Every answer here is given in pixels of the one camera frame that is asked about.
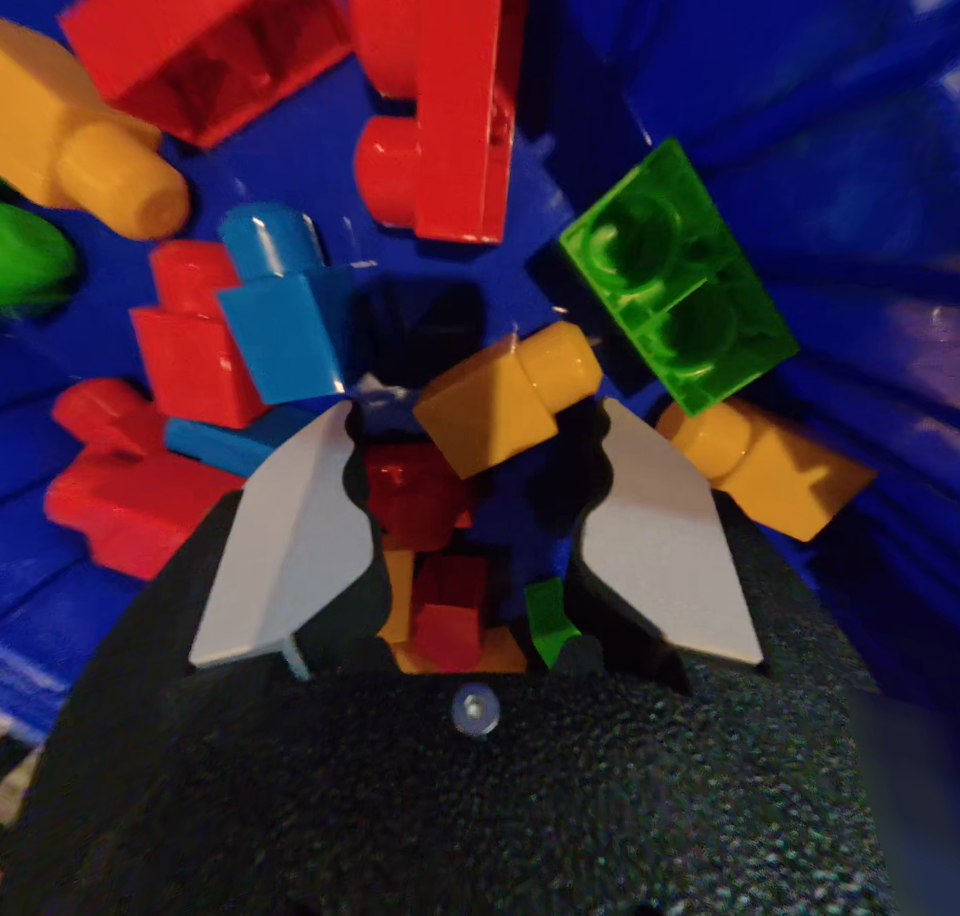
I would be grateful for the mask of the green two-stud mega block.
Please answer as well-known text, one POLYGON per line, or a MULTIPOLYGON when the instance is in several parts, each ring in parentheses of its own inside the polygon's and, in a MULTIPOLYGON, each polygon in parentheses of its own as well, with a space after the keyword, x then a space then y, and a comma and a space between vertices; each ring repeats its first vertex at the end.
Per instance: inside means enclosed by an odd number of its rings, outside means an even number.
POLYGON ((800 351, 674 137, 620 178, 558 242, 689 417, 800 351))

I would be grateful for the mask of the red single-stud mega block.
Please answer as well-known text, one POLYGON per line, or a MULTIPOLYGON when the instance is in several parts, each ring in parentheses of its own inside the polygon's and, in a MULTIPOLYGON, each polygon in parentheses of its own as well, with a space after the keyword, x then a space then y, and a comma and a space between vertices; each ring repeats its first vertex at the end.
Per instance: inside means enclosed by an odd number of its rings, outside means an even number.
POLYGON ((168 418, 126 381, 100 377, 55 400, 52 418, 80 442, 43 510, 77 531, 92 561, 154 579, 224 495, 246 479, 165 446, 168 418))
POLYGON ((243 430, 267 413, 219 292, 241 286, 218 242, 175 239, 149 254, 157 303, 129 310, 150 391, 164 415, 243 430))

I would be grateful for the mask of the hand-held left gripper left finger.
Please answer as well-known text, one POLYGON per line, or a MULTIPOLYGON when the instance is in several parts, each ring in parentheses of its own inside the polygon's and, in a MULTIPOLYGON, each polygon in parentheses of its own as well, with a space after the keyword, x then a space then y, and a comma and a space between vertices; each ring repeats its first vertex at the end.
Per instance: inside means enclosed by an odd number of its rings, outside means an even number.
POLYGON ((247 479, 189 652, 197 670, 279 655, 295 678, 392 672, 392 609, 354 405, 334 404, 247 479))

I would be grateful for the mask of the red two-stud mega block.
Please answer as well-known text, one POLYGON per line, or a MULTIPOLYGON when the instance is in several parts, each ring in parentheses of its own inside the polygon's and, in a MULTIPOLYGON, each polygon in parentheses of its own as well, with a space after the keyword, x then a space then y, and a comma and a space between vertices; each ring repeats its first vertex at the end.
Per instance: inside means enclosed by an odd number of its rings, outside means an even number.
POLYGON ((370 118, 357 190, 373 220, 417 238, 501 243, 527 0, 348 0, 354 51, 381 97, 412 116, 370 118))
POLYGON ((76 0, 58 22, 109 106, 204 150, 353 48, 347 0, 76 0))

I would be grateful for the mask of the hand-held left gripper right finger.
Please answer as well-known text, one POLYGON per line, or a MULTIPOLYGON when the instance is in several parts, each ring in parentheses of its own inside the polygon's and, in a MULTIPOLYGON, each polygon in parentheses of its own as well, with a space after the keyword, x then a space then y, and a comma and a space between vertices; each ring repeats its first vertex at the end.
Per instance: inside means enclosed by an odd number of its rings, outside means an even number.
POLYGON ((764 652, 708 481, 620 401, 598 406, 600 488, 578 519, 565 611, 611 670, 764 652))

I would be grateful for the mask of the blue plastic bin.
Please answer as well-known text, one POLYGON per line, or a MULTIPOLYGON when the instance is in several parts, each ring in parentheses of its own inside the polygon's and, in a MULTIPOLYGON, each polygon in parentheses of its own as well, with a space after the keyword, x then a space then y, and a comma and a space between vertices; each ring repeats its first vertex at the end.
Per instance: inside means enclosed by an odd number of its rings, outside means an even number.
MULTIPOLYGON (((567 310, 604 395, 640 415, 663 388, 555 240, 676 138, 800 346, 745 398, 877 471, 809 545, 768 537, 884 694, 958 725, 958 0, 529 0, 524 43, 501 246, 372 222, 352 161, 381 104, 355 59, 209 154, 166 145, 195 188, 187 238, 248 200, 305 211, 334 265, 372 268, 394 385, 567 310)), ((2 719, 32 745, 139 588, 42 512, 78 452, 51 407, 78 380, 143 379, 128 310, 154 299, 147 246, 45 215, 85 268, 65 310, 2 324, 2 719)), ((508 620, 569 562, 586 476, 580 423, 560 426, 482 477, 465 536, 498 561, 508 620)))

